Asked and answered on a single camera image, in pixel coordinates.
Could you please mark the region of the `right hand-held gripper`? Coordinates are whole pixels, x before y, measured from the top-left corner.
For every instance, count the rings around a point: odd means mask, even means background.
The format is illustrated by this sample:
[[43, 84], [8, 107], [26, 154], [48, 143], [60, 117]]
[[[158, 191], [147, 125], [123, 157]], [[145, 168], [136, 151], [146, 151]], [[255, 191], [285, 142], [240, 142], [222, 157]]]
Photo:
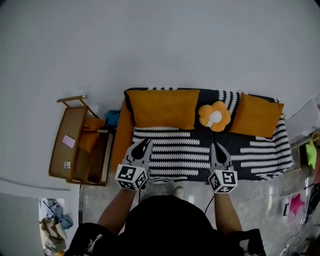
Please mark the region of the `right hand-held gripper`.
[[216, 143], [213, 142], [210, 147], [210, 176], [208, 182], [215, 194], [229, 194], [238, 186], [238, 173], [232, 166], [230, 153], [221, 144], [217, 145], [218, 160], [216, 152]]

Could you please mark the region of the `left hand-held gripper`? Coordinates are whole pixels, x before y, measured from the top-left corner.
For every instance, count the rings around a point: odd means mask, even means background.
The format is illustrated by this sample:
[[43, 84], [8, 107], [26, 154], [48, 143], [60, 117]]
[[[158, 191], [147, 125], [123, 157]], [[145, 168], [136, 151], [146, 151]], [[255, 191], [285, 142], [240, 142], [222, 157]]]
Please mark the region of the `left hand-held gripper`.
[[153, 142], [147, 138], [138, 140], [128, 148], [115, 174], [115, 180], [122, 189], [138, 191], [145, 188], [151, 174], [149, 161], [152, 150]]

